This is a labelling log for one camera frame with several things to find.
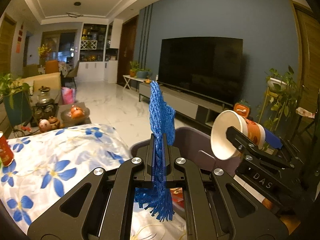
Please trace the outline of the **white orange paper cup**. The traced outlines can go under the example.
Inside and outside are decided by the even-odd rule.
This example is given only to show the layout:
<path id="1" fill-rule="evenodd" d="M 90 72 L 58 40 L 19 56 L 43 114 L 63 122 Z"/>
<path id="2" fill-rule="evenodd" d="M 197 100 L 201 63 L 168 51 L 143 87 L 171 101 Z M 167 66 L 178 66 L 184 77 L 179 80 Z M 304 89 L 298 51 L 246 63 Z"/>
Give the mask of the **white orange paper cup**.
<path id="1" fill-rule="evenodd" d="M 263 126 L 226 110 L 213 123 L 210 145 L 218 159 L 227 160 L 239 156 L 249 144 L 261 149 L 265 139 Z"/>

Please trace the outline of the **blue foam fruit net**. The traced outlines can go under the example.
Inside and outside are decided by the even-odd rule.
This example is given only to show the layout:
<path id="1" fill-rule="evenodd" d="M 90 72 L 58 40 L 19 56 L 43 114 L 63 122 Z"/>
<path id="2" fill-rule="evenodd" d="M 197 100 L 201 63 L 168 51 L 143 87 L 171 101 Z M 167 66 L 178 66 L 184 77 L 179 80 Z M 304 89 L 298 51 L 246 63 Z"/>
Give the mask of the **blue foam fruit net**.
<path id="1" fill-rule="evenodd" d="M 135 202 L 140 208 L 150 209 L 152 217 L 164 222 L 173 219 L 174 210 L 170 190 L 165 185 L 163 135 L 167 137 L 167 144 L 173 145 L 175 141 L 175 110 L 164 101 L 156 81 L 150 83 L 150 91 L 150 127 L 155 136 L 153 182 L 149 189 L 136 189 Z"/>

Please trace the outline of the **red cylindrical can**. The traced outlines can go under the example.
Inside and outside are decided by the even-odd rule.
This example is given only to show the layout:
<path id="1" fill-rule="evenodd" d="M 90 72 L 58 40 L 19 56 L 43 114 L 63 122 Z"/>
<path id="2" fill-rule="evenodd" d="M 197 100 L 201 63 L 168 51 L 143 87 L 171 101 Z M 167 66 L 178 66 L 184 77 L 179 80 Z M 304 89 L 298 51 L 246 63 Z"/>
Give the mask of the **red cylindrical can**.
<path id="1" fill-rule="evenodd" d="M 4 167 L 9 166 L 14 161 L 14 154 L 2 131 L 0 131 L 0 156 Z"/>

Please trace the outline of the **red printed plastic bag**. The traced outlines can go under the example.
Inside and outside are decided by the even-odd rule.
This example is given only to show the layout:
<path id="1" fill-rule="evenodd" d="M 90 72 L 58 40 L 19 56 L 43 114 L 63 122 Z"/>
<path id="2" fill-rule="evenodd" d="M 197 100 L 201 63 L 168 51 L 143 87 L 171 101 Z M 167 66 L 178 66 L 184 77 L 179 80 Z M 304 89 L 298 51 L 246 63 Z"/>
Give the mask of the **red printed plastic bag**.
<path id="1" fill-rule="evenodd" d="M 173 203 L 175 203 L 180 208 L 184 208 L 184 197 L 183 189 L 181 187 L 171 188 L 170 189 L 171 198 Z"/>

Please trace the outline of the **dark purple trash bin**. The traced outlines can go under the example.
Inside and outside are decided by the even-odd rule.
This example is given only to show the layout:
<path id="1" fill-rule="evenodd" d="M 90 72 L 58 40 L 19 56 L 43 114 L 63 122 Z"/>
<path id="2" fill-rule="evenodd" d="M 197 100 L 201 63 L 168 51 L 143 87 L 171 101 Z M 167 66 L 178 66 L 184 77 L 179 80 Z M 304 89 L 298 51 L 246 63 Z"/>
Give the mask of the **dark purple trash bin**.
<path id="1" fill-rule="evenodd" d="M 174 146 L 179 148 L 181 157 L 193 161 L 199 168 L 212 171 L 222 168 L 242 185 L 257 200 L 262 202 L 265 197 L 235 175 L 235 170 L 240 164 L 240 157 L 228 160 L 218 159 L 212 152 L 210 136 L 189 127 L 176 129 Z"/>

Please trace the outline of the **orange retro tv ornament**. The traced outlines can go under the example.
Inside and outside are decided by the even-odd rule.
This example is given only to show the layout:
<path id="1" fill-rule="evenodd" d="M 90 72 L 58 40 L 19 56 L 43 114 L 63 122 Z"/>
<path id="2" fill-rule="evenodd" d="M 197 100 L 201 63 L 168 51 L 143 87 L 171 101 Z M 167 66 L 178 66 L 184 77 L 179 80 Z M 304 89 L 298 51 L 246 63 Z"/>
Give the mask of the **orange retro tv ornament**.
<path id="1" fill-rule="evenodd" d="M 248 118 L 251 112 L 251 106 L 246 100 L 241 99 L 234 105 L 233 111 L 244 118 Z"/>

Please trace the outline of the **plant on gold stand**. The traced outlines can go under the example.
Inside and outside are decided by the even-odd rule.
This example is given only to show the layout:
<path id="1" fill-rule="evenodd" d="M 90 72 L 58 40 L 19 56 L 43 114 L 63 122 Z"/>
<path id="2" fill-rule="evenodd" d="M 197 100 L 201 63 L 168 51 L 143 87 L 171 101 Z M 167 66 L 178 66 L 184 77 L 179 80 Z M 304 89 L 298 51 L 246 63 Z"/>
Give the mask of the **plant on gold stand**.
<path id="1" fill-rule="evenodd" d="M 299 89 L 291 66 L 281 74 L 271 68 L 267 73 L 263 102 L 258 106 L 259 124 L 280 137 L 293 126 L 293 111 L 298 105 Z"/>

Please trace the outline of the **grey tv console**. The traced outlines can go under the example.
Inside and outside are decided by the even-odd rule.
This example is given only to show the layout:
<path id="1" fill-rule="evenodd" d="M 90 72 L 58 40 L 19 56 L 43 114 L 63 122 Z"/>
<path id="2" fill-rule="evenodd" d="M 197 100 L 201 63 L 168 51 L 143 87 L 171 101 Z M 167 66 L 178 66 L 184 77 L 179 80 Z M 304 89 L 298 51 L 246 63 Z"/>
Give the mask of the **grey tv console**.
<path id="1" fill-rule="evenodd" d="M 160 85 L 163 99 L 176 111 L 178 118 L 206 133 L 212 128 L 216 117 L 225 110 L 232 110 L 233 105 L 186 93 Z"/>

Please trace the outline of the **floral blue white tablecloth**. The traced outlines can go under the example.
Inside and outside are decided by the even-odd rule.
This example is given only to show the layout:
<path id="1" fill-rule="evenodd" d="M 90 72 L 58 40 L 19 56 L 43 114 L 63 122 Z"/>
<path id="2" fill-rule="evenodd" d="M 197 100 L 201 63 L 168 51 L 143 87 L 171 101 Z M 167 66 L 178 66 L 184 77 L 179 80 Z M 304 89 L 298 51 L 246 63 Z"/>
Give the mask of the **floral blue white tablecloth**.
<path id="1" fill-rule="evenodd" d="M 8 140 L 14 161 L 1 167 L 1 239 L 25 237 L 31 223 L 97 167 L 132 155 L 108 125 L 86 124 Z"/>

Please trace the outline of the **black flat television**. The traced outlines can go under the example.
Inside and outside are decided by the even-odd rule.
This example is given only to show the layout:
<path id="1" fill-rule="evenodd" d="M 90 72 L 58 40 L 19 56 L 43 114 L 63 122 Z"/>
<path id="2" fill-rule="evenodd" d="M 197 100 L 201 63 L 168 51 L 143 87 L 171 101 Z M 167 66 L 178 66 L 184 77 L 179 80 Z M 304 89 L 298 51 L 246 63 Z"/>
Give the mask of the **black flat television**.
<path id="1" fill-rule="evenodd" d="M 244 82 L 243 40 L 177 37 L 162 40 L 158 81 L 233 105 Z"/>

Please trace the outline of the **brown clay teapot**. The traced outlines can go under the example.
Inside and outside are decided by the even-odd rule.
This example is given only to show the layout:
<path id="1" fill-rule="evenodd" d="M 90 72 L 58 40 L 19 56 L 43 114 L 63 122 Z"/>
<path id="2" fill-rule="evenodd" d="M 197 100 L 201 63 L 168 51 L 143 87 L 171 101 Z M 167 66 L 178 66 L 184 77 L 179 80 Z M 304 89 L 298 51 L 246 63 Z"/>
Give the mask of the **brown clay teapot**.
<path id="1" fill-rule="evenodd" d="M 50 116 L 48 118 L 48 121 L 49 121 L 49 123 L 51 125 L 52 130 L 60 128 L 60 120 L 57 117 Z"/>

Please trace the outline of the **fruit bowl with oranges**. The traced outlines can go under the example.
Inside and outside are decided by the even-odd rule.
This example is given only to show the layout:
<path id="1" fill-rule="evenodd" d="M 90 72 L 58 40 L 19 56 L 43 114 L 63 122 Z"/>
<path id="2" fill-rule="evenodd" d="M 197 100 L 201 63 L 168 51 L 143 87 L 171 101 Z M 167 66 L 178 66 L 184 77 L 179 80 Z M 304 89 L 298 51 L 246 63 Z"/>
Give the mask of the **fruit bowl with oranges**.
<path id="1" fill-rule="evenodd" d="M 90 115 L 90 110 L 87 107 L 72 105 L 61 112 L 61 119 L 65 125 L 80 125 L 83 124 Z"/>

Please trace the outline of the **pink piggy figurine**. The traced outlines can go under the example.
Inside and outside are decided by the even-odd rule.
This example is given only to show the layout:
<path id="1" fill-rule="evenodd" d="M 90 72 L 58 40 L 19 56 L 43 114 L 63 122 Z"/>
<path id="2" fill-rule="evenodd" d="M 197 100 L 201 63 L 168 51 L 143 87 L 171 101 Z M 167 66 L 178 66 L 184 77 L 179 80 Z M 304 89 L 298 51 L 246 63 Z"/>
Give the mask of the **pink piggy figurine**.
<path id="1" fill-rule="evenodd" d="M 47 119 L 41 119 L 39 122 L 39 130 L 41 133 L 49 132 L 52 130 L 52 126 Z"/>

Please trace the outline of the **glass teapot set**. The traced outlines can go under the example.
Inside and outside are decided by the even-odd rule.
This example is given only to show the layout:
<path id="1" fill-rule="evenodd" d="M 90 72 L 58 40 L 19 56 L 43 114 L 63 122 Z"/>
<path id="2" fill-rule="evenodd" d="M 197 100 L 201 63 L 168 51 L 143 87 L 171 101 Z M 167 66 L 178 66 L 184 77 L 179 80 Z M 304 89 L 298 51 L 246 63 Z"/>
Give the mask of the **glass teapot set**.
<path id="1" fill-rule="evenodd" d="M 56 116 L 60 92 L 59 89 L 51 89 L 49 87 L 42 87 L 38 91 L 34 91 L 30 99 L 33 118 L 37 124 L 42 119 Z"/>

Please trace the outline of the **pink gift bag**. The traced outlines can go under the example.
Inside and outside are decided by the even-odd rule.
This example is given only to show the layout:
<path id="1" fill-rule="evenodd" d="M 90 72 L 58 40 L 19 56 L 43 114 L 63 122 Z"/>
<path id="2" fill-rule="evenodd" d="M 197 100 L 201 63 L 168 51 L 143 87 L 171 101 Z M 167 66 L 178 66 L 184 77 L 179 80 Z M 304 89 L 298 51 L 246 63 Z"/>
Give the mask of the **pink gift bag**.
<path id="1" fill-rule="evenodd" d="M 73 104 L 73 103 L 75 103 L 76 89 L 62 87 L 61 88 L 61 95 L 62 95 L 62 101 L 63 101 L 64 105 Z"/>

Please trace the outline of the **white side table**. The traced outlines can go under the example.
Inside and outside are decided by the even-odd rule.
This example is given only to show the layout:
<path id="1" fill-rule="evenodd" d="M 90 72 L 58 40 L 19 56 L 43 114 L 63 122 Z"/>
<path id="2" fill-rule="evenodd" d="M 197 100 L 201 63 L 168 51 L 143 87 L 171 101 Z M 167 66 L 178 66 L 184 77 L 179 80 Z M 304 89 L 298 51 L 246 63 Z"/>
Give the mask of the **white side table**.
<path id="1" fill-rule="evenodd" d="M 130 75 L 123 75 L 124 81 L 125 81 L 125 88 L 128 88 L 129 90 L 131 90 L 131 85 L 130 82 L 131 81 L 135 81 L 136 83 L 136 90 L 138 90 L 138 85 L 140 83 L 144 83 L 147 79 L 141 79 L 141 78 L 137 78 L 137 77 L 131 77 Z"/>

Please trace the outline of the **grey sectional sofa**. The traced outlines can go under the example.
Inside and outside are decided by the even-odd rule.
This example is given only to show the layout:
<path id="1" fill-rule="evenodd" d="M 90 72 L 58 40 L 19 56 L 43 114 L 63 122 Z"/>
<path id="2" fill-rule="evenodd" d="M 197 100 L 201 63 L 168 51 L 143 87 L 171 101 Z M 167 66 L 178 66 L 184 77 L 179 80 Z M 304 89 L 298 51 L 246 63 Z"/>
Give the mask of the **grey sectional sofa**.
<path id="1" fill-rule="evenodd" d="M 43 87 L 50 88 L 51 95 L 61 94 L 61 77 L 60 73 L 41 74 L 37 76 L 31 76 L 21 79 L 23 83 L 27 83 L 30 86 L 31 95 L 36 95 L 39 89 Z"/>

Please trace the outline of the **small potted plants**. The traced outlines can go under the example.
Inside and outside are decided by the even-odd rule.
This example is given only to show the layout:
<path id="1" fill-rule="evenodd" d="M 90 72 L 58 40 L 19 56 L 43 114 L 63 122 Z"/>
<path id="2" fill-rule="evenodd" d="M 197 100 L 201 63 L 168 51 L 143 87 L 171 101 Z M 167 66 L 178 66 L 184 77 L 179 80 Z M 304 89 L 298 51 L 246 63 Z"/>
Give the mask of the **small potted plants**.
<path id="1" fill-rule="evenodd" d="M 130 61 L 130 76 L 138 79 L 148 79 L 152 76 L 150 69 L 140 68 L 138 61 Z"/>

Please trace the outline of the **potted green plant teal pot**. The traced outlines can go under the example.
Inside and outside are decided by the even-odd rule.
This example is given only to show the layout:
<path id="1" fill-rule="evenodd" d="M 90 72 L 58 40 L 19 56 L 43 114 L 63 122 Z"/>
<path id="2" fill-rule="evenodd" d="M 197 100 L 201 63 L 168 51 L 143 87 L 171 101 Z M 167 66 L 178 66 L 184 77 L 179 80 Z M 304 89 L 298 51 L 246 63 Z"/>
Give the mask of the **potted green plant teal pot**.
<path id="1" fill-rule="evenodd" d="M 1 98 L 12 127 L 29 122 L 32 117 L 30 86 L 8 73 L 1 73 Z"/>

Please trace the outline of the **orange dining chair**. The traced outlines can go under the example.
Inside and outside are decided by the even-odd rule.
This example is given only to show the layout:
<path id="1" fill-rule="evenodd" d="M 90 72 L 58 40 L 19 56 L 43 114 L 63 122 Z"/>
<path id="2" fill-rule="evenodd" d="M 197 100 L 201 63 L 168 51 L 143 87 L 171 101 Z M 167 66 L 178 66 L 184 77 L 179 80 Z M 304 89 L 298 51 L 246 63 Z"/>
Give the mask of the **orange dining chair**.
<path id="1" fill-rule="evenodd" d="M 52 73 L 59 73 L 59 62 L 57 60 L 50 60 L 46 61 L 45 64 L 45 73 L 52 74 Z"/>

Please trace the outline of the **dark wooden door right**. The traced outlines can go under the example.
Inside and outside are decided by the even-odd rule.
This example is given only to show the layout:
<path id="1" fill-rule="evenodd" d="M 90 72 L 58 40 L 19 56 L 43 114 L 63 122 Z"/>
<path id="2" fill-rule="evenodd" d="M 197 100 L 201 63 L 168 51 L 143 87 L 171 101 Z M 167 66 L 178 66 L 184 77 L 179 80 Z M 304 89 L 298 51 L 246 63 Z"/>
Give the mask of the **dark wooden door right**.
<path id="1" fill-rule="evenodd" d="M 129 75 L 130 73 L 130 61 L 133 60 L 137 23 L 138 15 L 126 21 L 122 26 L 117 70 L 117 84 L 120 86 L 125 85 L 123 75 Z"/>

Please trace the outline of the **white display cabinet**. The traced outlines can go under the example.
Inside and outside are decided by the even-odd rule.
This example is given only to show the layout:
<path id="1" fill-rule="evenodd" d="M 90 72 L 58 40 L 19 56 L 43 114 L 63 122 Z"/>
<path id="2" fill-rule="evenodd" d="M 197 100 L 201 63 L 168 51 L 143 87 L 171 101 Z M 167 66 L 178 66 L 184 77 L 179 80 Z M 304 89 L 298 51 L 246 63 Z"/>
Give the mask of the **white display cabinet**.
<path id="1" fill-rule="evenodd" d="M 123 20 L 117 18 L 107 25 L 83 24 L 76 81 L 117 82 L 122 26 Z"/>

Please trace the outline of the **wooden door left wall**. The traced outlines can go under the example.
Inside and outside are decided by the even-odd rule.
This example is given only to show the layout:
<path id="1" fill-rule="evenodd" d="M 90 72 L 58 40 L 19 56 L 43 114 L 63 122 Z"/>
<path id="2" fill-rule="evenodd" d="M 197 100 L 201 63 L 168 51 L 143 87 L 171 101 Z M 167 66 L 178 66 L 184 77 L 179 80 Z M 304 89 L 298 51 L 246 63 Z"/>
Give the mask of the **wooden door left wall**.
<path id="1" fill-rule="evenodd" d="M 15 29 L 16 29 L 16 21 L 14 21 L 9 15 L 4 14 L 4 18 L 1 23 L 1 35 L 0 35 L 1 74 L 10 73 L 12 42 L 14 39 Z"/>

